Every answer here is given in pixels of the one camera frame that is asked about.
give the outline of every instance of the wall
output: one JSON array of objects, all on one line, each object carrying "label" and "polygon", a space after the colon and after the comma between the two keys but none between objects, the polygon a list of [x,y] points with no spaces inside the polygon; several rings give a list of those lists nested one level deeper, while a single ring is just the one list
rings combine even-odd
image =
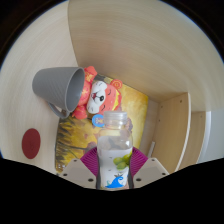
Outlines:
[{"label": "wall", "polygon": [[200,155],[198,163],[224,157],[224,109],[211,112],[211,129],[207,149]]}]

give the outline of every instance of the clown toy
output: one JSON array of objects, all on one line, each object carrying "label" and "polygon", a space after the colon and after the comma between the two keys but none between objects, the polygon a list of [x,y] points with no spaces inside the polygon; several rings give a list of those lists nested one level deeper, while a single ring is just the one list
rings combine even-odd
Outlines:
[{"label": "clown toy", "polygon": [[72,113],[72,117],[77,119],[87,118],[87,111],[90,114],[101,114],[108,110],[117,110],[121,104],[121,93],[118,91],[122,87],[122,82],[114,79],[110,84],[103,81],[93,80],[97,72],[93,66],[84,69],[85,82],[78,106]]}]

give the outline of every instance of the clear plastic bottle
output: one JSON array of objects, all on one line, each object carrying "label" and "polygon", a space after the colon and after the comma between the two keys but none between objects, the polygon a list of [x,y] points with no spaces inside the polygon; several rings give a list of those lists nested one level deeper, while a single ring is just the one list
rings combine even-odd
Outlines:
[{"label": "clear plastic bottle", "polygon": [[127,113],[105,111],[97,141],[101,189],[122,190],[128,181],[129,161],[132,154],[132,135],[125,128]]}]

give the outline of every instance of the red sticker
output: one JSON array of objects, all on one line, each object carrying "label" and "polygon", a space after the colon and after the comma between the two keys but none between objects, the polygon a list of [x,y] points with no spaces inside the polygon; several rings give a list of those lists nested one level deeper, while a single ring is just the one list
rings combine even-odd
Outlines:
[{"label": "red sticker", "polygon": [[40,149],[40,134],[36,129],[31,128],[25,132],[22,140],[22,149],[28,159],[36,157]]}]

